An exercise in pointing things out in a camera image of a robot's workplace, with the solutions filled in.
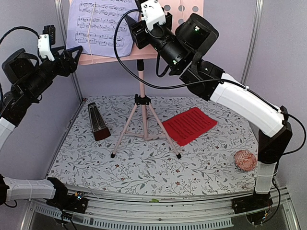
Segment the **purple sheet music page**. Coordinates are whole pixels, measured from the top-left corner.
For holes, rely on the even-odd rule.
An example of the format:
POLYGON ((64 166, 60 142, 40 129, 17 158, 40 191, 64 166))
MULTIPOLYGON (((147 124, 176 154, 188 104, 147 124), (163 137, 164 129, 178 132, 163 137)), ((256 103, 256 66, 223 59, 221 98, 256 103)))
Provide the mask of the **purple sheet music page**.
POLYGON ((136 8, 134 0, 73 0, 66 48, 82 46, 85 54, 115 58, 113 41, 118 21, 136 8))

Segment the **brown wooden metronome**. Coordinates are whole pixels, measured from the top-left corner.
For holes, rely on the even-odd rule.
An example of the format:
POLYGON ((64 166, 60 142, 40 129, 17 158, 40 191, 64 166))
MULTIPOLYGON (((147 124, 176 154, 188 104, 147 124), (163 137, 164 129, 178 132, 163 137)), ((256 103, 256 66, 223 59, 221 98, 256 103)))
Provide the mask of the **brown wooden metronome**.
POLYGON ((96 103, 89 103, 88 111, 95 141, 101 141, 110 137, 111 133, 103 120, 96 103))

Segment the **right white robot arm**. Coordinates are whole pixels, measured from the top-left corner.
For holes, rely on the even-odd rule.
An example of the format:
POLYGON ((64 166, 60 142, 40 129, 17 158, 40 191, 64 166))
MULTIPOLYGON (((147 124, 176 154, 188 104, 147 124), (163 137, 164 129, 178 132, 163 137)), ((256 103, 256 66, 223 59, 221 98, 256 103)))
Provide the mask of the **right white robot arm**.
POLYGON ((152 25, 132 18, 126 22, 137 48, 151 45, 167 63, 167 73, 178 75, 191 93, 233 110, 259 129, 255 193, 248 199, 248 205, 258 209, 267 200, 275 167, 292 137, 287 109, 260 98, 222 68, 202 59, 219 34, 200 15, 191 14, 175 32, 171 31, 171 14, 152 25))

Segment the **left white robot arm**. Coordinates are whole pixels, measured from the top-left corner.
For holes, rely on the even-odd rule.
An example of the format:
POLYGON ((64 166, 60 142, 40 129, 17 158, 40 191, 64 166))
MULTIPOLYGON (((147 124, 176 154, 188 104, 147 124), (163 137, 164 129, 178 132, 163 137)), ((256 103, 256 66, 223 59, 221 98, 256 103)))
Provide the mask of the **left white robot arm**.
MULTIPOLYGON (((0 111, 0 144, 4 145, 9 135, 19 126, 27 109, 40 102, 42 93, 51 86, 57 76, 67 77, 74 73, 83 51, 82 46, 65 49, 53 48, 54 60, 38 62, 38 57, 26 53, 24 48, 15 51, 2 64, 2 69, 11 82, 10 91, 2 97, 0 111)), ((48 205, 60 209, 71 204, 67 187, 58 179, 20 180, 0 177, 0 203, 18 199, 42 198, 48 205)))

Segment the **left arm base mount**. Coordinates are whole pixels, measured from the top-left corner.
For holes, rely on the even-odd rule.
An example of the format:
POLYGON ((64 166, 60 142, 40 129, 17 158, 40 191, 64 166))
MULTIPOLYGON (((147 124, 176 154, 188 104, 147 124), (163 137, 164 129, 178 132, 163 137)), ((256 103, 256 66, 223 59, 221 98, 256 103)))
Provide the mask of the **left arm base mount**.
POLYGON ((61 211, 66 210, 84 214, 87 209, 88 202, 89 199, 85 197, 85 193, 77 191, 71 195, 58 195, 53 199, 48 199, 46 204, 56 207, 61 211))

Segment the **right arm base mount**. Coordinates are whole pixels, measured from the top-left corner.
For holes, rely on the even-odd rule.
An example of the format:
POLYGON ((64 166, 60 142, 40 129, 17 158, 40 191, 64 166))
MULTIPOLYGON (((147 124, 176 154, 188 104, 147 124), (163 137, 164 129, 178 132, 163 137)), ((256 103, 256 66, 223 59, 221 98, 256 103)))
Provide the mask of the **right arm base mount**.
POLYGON ((231 202, 235 214, 270 207, 273 204, 270 193, 266 195, 253 193, 252 195, 234 198, 231 202))

